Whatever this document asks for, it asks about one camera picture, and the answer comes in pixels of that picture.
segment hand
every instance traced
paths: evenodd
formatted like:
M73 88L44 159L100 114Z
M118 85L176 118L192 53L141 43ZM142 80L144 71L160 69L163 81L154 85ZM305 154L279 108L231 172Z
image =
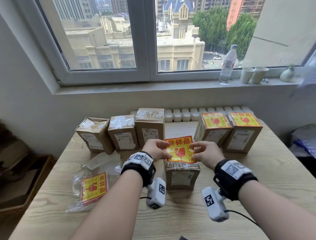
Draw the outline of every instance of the hand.
M194 149L191 158L195 161L202 162L205 166L214 171L216 164L225 159L222 151L214 142L200 141L190 144L190 148Z
M143 147L143 151L150 154L153 160L169 159L172 157L170 153L165 150L169 147L170 143L162 141L160 139L148 139Z

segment forearm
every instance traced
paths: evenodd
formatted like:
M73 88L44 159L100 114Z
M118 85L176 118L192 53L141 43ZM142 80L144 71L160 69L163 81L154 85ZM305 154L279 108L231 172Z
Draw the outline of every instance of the forearm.
M271 240L314 240L316 216L257 181L239 191L239 201Z
M140 174L134 170L125 171L90 212L72 239L131 239L142 188Z

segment person's left hand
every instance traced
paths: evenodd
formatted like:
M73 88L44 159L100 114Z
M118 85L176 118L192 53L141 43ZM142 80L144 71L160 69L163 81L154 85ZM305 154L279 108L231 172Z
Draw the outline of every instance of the person's left hand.
M166 141L160 139L148 139L143 147L143 151L149 153L153 160L170 159L172 155L165 150L165 148L169 146L170 143Z

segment black cable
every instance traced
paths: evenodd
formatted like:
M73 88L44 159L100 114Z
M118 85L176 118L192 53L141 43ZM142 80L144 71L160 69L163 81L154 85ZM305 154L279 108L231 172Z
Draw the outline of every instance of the black cable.
M234 210L229 210L229 209L224 210L224 212L234 212L234 213L237 213L237 214L239 214L239 215L241 215L241 216L243 216L243 217L247 218L249 221L252 221L255 225L257 225L257 226L259 227L259 225L258 225L255 221L251 220L249 217L245 216L245 215L244 215L244 214L242 214L242 213L239 213L239 212L234 211Z

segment window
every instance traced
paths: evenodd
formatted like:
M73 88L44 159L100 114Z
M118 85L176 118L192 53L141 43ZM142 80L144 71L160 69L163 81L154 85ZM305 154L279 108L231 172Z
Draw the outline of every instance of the window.
M177 71L185 71L188 70L189 59L178 60L177 63Z
M155 9L154 0L122 0L112 1L120 16L93 16L86 0L16 1L67 85L218 79L232 44L239 46L233 77L256 66L276 77L290 64L305 66L316 48L316 3L158 0Z
M170 60L159 60L158 71L170 71Z

